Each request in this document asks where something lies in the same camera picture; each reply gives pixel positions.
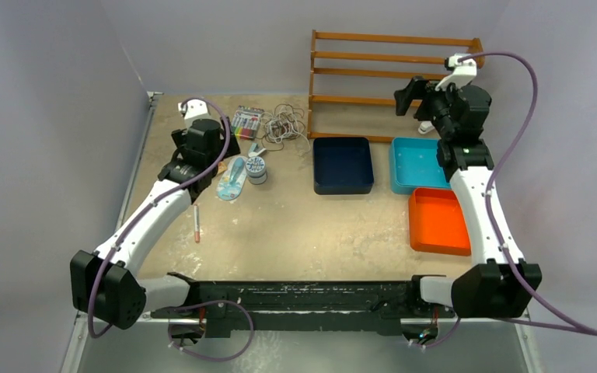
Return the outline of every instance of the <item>pack of colored markers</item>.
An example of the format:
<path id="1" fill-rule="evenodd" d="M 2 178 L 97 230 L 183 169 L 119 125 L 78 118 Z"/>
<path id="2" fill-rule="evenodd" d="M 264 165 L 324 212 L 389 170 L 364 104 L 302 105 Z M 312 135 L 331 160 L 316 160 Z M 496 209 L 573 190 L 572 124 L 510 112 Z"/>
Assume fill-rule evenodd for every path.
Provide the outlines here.
<path id="1" fill-rule="evenodd" d="M 239 106 L 232 118 L 230 128 L 237 138 L 254 139 L 260 128 L 260 117 L 264 110 L 255 107 Z"/>

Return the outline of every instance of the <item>light blue tray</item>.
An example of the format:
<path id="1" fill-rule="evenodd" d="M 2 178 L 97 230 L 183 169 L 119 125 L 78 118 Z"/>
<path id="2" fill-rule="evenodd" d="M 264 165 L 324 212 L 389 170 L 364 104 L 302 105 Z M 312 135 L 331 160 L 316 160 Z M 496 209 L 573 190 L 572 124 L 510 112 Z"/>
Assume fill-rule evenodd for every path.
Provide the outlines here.
<path id="1" fill-rule="evenodd" d="M 411 194 L 415 188 L 451 189 L 436 159 L 438 140 L 395 138 L 390 145 L 390 188 Z"/>

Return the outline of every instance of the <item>plastic bin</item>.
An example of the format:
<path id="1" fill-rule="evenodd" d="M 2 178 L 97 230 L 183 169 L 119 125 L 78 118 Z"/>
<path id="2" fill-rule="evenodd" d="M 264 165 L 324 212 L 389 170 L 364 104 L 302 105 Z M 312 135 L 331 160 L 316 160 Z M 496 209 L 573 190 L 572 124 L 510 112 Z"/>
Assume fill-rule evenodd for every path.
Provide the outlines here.
<path id="1" fill-rule="evenodd" d="M 410 247 L 415 251 L 470 255 L 470 239 L 451 190 L 417 188 L 408 199 Z"/>
<path id="2" fill-rule="evenodd" d="M 317 194 L 367 194 L 374 185 L 366 138 L 317 138 L 312 144 Z"/>
<path id="3" fill-rule="evenodd" d="M 395 138 L 390 145 L 390 189 L 411 194 L 418 187 L 451 189 L 436 159 L 438 140 Z"/>

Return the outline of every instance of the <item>navy blue bin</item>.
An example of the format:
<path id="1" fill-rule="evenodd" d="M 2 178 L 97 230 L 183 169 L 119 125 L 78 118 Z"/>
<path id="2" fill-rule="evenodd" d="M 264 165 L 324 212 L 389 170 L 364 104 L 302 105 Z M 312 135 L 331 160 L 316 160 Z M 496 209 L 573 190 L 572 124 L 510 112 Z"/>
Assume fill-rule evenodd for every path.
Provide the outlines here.
<path id="1" fill-rule="evenodd" d="M 317 194 L 367 194 L 374 185 L 366 138 L 317 138 L 312 144 Z"/>

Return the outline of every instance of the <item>white cable bundle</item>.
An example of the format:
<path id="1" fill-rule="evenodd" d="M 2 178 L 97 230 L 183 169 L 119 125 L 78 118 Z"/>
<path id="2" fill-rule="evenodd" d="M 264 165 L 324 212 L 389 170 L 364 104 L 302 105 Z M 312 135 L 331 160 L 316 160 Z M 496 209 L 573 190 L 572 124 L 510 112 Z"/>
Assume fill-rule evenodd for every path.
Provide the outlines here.
<path id="1" fill-rule="evenodd" d="M 287 103 L 276 106 L 273 113 L 265 111 L 260 116 L 260 122 L 266 133 L 264 137 L 267 141 L 275 144 L 282 144 L 284 140 L 302 137 L 308 143 L 308 150 L 301 154 L 309 152 L 312 149 L 310 140 L 303 134 L 305 125 L 299 118 L 303 118 L 303 112 L 297 113 L 294 107 Z"/>

